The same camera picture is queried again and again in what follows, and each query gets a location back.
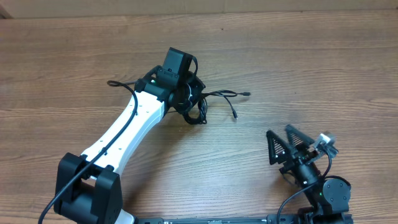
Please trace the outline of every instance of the cable connector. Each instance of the cable connector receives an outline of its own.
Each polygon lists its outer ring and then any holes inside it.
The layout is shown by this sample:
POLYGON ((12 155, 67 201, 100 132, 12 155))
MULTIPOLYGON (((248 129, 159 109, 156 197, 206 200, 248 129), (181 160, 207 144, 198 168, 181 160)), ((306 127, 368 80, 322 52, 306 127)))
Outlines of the cable connector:
POLYGON ((235 119, 238 119, 238 114, 236 113, 235 110, 232 110, 232 114, 234 115, 234 118, 235 118, 235 119))
POLYGON ((251 93, 250 92, 243 92, 243 93, 239 93, 240 95, 243 95, 243 96, 250 96, 251 95, 251 93))

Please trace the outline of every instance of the black cable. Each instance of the black cable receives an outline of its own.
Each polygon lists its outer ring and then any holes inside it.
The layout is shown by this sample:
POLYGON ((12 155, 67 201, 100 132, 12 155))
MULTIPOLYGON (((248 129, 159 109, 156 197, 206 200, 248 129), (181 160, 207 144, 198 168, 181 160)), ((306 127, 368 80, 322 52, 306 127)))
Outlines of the black cable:
POLYGON ((292 200, 294 197, 298 196, 299 194, 301 194, 302 192, 312 188, 313 186, 315 186, 318 182, 315 182, 301 190, 299 190, 298 192, 294 193, 292 196, 290 196, 288 199, 286 199, 282 205, 279 207, 278 213, 276 215, 276 224, 279 224, 279 220, 280 220, 280 213, 282 212, 282 209, 284 208, 284 206, 287 204, 287 202, 289 202, 290 200, 292 200))
POLYGON ((125 83, 121 83, 121 82, 117 82, 117 81, 108 81, 107 84, 109 86, 123 86, 124 88, 128 89, 133 98, 134 98, 134 109, 131 113, 130 118, 127 120, 126 124, 120 129, 120 131, 115 135, 115 137, 112 138, 112 140, 105 146, 102 148, 101 152, 98 153, 97 156, 94 157, 94 159, 92 159, 86 166, 84 166, 79 173, 77 173, 75 176, 73 176, 72 179, 69 180, 69 182, 54 196, 54 198, 50 201, 50 203, 44 208, 42 214, 39 217, 38 220, 38 224, 42 224, 43 220, 44 220, 44 216, 45 214, 47 214, 47 212, 51 209, 51 207, 55 204, 55 202, 57 200, 60 200, 60 197, 67 191, 67 189, 73 184, 75 183, 75 181, 79 178, 81 178, 81 176, 87 171, 87 169, 90 168, 91 165, 93 165, 103 154, 105 154, 105 152, 112 146, 112 144, 118 139, 118 137, 120 137, 120 135, 122 135, 122 133, 124 132, 124 130, 126 130, 126 128, 129 126, 129 124, 131 123, 132 119, 134 118, 134 116, 137 113, 137 105, 138 105, 138 99, 136 96, 136 93, 134 92, 134 90, 132 90, 128 84, 125 83))
POLYGON ((321 176, 321 179, 325 180, 326 175, 328 175, 328 173, 329 173, 329 171, 331 169, 331 156, 330 156, 329 152, 326 149, 324 149, 322 147, 320 149, 328 156, 328 160, 329 160, 328 167, 326 168, 326 171, 321 176))
POLYGON ((228 102, 229 106, 231 107, 232 114, 233 114, 234 118, 237 119, 238 114, 236 113, 236 111, 235 111, 234 107, 232 106, 232 103, 230 102, 228 97, 236 97, 238 95, 250 96, 250 93, 249 92, 236 93, 231 90, 218 90, 218 91, 212 91, 209 93, 202 93, 198 100, 199 116, 197 118, 191 118, 187 112, 187 113, 183 114, 183 117, 188 124, 206 124, 207 123, 206 114, 207 114, 207 109, 208 109, 206 97, 207 96, 222 96, 228 102))

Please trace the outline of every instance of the white plastic part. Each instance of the white plastic part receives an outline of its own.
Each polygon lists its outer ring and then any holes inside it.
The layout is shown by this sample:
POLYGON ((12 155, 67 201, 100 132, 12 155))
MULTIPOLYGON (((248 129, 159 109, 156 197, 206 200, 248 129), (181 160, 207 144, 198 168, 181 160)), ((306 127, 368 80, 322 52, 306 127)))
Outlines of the white plastic part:
MULTIPOLYGON (((144 91, 136 92, 138 99, 137 114, 130 125, 124 130, 122 135, 112 144, 106 154, 102 155, 95 164, 100 167, 111 165, 113 172, 121 175, 132 153, 136 150, 138 144, 148 133, 148 131, 157 124, 164 115, 164 102, 157 100, 157 97, 144 91)), ((130 118, 134 109, 134 98, 127 108, 122 112, 119 118, 105 132, 105 134, 91 147, 84 150, 82 155, 87 155, 86 160, 91 161, 103 147, 120 131, 130 118)))
POLYGON ((115 222, 115 224, 133 224, 133 223, 134 223, 134 216, 124 211, 123 209, 120 211, 118 219, 115 222))

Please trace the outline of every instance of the black bracket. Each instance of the black bracket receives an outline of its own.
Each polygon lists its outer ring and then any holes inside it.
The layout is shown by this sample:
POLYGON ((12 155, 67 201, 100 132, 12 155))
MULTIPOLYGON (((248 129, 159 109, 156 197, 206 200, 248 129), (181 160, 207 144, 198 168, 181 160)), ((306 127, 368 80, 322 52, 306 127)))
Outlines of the black bracket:
POLYGON ((180 114, 187 113, 198 102, 206 86, 197 77, 198 62, 188 53, 170 48, 163 66, 156 66, 137 80, 134 89, 145 91, 165 102, 165 113, 174 107, 180 114), (190 72, 192 60, 196 69, 190 72))
MULTIPOLYGON (((84 156, 66 153, 58 165, 55 194, 87 163, 84 156)), ((95 186, 77 180, 55 202, 54 211, 77 223, 113 224, 123 205, 119 174, 113 172, 111 166, 93 165, 82 178, 87 179, 91 175, 97 178, 95 186)))

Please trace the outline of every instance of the wooden tabletop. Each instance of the wooden tabletop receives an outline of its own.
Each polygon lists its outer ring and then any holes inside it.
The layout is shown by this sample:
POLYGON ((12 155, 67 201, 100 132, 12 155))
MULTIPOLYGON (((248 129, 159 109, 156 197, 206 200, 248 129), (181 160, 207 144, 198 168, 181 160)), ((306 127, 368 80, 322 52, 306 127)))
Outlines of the wooden tabletop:
MULTIPOLYGON (((208 124, 168 114, 122 175, 138 217, 258 217, 294 192, 269 165, 266 131, 329 130, 330 174, 349 180, 356 223, 398 222, 398 11, 268 12, 0 21, 0 223, 37 223, 57 166, 110 127, 135 80, 169 47, 197 57, 208 124)), ((317 161, 325 170, 327 159, 317 161)), ((308 206, 303 195, 284 213, 308 206)), ((46 223, 70 223, 51 210, 46 223)))

